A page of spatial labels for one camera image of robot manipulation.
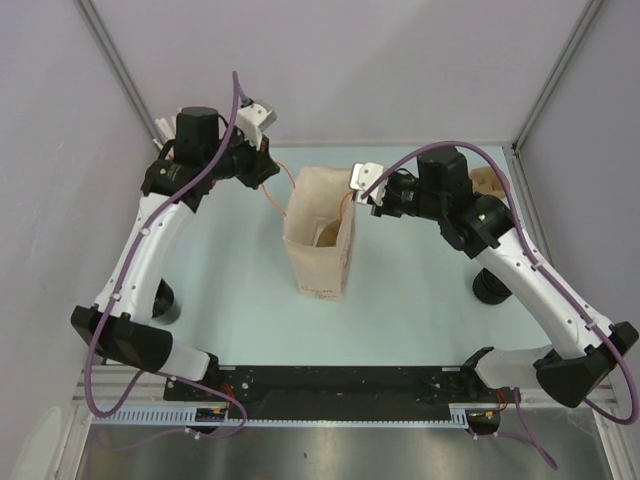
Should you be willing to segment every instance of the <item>white wall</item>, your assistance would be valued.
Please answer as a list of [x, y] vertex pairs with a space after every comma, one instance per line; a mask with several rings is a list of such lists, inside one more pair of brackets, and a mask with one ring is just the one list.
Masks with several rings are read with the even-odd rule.
[[73, 2], [0, 2], [0, 478], [68, 405], [153, 149]]
[[[556, 267], [612, 321], [638, 330], [639, 21], [639, 2], [608, 2], [523, 149]], [[628, 360], [639, 381], [640, 345]], [[640, 426], [632, 431], [640, 447]]]
[[276, 108], [278, 143], [510, 142], [588, 0], [94, 0], [154, 117]]

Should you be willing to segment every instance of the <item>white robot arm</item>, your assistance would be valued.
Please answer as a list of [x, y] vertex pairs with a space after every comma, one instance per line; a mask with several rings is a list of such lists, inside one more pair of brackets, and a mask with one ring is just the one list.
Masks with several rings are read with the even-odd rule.
[[[245, 99], [232, 139], [218, 163], [179, 201], [156, 214], [158, 207], [204, 170], [220, 144], [221, 117], [216, 110], [188, 107], [177, 115], [176, 138], [167, 141], [147, 170], [133, 229], [111, 277], [93, 307], [78, 306], [71, 317], [73, 327], [89, 344], [100, 317], [113, 303], [99, 338], [99, 354], [148, 372], [195, 381], [218, 373], [217, 357], [176, 342], [169, 332], [149, 323], [154, 317], [168, 323], [179, 315], [173, 291], [162, 275], [180, 233], [214, 183], [235, 177], [255, 189], [279, 172], [269, 154], [269, 140], [263, 135], [275, 118], [267, 103]], [[167, 159], [170, 151], [173, 158]], [[140, 243], [129, 258], [135, 242]], [[126, 276], [115, 298], [114, 284], [123, 270]]]
[[[638, 332], [628, 322], [612, 324], [587, 305], [535, 247], [537, 263], [532, 263], [523, 252], [510, 210], [495, 197], [473, 193], [466, 158], [454, 147], [425, 152], [417, 160], [418, 177], [406, 170], [383, 175], [381, 165], [356, 164], [350, 182], [356, 202], [371, 205], [376, 216], [437, 221], [453, 248], [484, 267], [474, 281], [476, 296], [497, 304], [513, 293], [543, 328], [551, 345], [513, 351], [487, 347], [469, 359], [467, 365], [488, 387], [542, 387], [563, 405], [576, 407], [617, 365], [592, 328], [605, 332], [621, 355], [637, 341]], [[524, 236], [533, 245], [526, 232]], [[589, 325], [540, 268], [588, 309]]]

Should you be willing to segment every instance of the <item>brown paper bag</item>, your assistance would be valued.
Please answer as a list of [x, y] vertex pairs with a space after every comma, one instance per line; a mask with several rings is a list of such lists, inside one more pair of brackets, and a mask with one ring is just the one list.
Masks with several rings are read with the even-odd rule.
[[[344, 202], [342, 213], [340, 208], [349, 193], [350, 175], [349, 169], [305, 167], [296, 180], [284, 219], [284, 243], [305, 295], [344, 298], [355, 232], [354, 203]], [[331, 230], [330, 224], [340, 218], [335, 246], [316, 246], [323, 230], [328, 226]]]

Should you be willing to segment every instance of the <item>black base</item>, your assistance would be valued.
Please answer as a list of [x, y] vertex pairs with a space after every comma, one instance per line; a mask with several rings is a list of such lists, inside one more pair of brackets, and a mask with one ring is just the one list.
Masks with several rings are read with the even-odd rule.
[[511, 296], [511, 290], [486, 268], [473, 280], [473, 293], [487, 305], [498, 305]]
[[152, 317], [164, 325], [175, 322], [180, 316], [180, 307], [176, 302], [173, 289], [164, 279], [160, 280], [156, 298], [153, 301]]
[[[451, 403], [495, 403], [473, 369], [458, 367], [222, 367], [222, 382], [254, 420], [389, 422], [450, 420]], [[164, 399], [218, 400], [172, 383]], [[230, 418], [242, 417], [237, 408]]]

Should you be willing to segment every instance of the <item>white cable tray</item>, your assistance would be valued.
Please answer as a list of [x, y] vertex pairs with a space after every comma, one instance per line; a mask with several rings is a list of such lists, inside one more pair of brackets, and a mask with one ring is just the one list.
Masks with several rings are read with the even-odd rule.
[[[145, 426], [228, 426], [238, 425], [239, 420], [199, 421], [198, 408], [183, 406], [124, 406], [109, 418], [94, 418], [96, 425], [145, 425]], [[464, 409], [451, 408], [451, 420], [389, 421], [389, 422], [343, 422], [343, 421], [299, 421], [299, 420], [249, 420], [252, 427], [355, 427], [355, 428], [468, 428]]]

